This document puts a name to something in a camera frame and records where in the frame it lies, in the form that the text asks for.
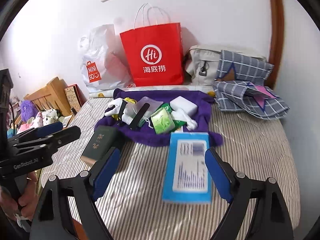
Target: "dark green book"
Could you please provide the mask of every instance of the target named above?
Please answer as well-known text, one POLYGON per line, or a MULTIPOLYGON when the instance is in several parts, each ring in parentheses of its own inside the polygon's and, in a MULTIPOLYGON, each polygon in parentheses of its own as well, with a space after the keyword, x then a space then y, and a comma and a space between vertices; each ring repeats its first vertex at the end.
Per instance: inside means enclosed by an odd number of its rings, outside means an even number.
POLYGON ((124 143, 124 135, 117 128, 100 125, 92 135, 80 159, 92 166, 103 158, 111 147, 116 147, 121 151, 124 143))

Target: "striped bedsheet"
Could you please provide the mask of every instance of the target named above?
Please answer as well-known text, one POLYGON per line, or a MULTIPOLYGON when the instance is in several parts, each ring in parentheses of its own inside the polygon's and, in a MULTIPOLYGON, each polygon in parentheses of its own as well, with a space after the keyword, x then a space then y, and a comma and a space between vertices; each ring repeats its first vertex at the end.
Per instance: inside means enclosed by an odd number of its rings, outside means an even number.
MULTIPOLYGON (((81 129, 79 140, 58 150, 53 164, 44 168, 41 183, 56 174, 60 179, 76 176, 89 167, 80 160, 93 134, 93 127, 111 98, 91 98, 71 125, 81 129)), ((217 148, 220 157, 235 171, 252 179, 274 177, 287 203, 293 228, 300 218, 300 195, 297 173, 289 143, 279 120, 265 121, 247 113, 222 113, 212 105, 209 124, 224 137, 217 148)), ((121 161, 97 208, 115 240, 203 240, 209 239, 221 221, 227 203, 212 185, 212 203, 207 205, 170 204, 161 200, 168 147, 150 147, 127 143, 121 161)), ((74 198, 69 199, 71 213, 80 222, 74 198)), ((249 203, 237 239, 244 239, 255 200, 249 203)))

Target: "human hand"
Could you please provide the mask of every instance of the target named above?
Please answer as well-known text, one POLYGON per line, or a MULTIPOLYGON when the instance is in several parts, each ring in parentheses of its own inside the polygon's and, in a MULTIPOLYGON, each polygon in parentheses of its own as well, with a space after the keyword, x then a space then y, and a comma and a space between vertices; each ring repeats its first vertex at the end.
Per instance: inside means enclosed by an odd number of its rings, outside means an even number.
MULTIPOLYGON (((23 195, 18 199, 19 205, 23 208, 21 209, 21 215, 29 220, 33 219, 33 215, 38 204, 38 195, 36 194, 36 184, 37 177, 36 173, 33 171, 28 173, 28 182, 24 190, 23 195)), ((0 188, 0 206, 2 210, 12 220, 17 220, 14 216, 18 210, 17 202, 12 199, 4 190, 0 188)))

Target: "purple plush toy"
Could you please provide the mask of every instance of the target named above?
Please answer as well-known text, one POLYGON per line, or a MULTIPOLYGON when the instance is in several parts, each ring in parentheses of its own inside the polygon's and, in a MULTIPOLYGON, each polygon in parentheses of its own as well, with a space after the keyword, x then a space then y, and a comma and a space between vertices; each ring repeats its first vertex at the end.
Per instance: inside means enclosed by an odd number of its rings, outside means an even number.
POLYGON ((27 122, 31 117, 36 117, 38 109, 30 100, 24 100, 21 103, 21 119, 27 122))

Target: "silver bolt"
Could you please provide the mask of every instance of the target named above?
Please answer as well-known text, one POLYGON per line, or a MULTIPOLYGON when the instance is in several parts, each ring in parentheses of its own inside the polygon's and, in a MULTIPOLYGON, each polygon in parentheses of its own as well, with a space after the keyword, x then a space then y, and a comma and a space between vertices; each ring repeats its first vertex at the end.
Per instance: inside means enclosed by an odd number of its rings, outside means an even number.
POLYGON ((80 177, 84 178, 86 176, 88 176, 89 172, 88 171, 81 171, 80 172, 80 177))
POLYGON ((276 183, 276 179, 273 178, 273 177, 270 177, 268 180, 269 180, 269 182, 270 182, 271 184, 275 184, 275 183, 276 183))
POLYGON ((245 174, 242 171, 237 172, 237 177, 243 179, 245 177, 245 174))
POLYGON ((54 181, 54 180, 56 180, 56 178, 57 178, 56 175, 51 175, 51 176, 49 177, 49 181, 54 181))

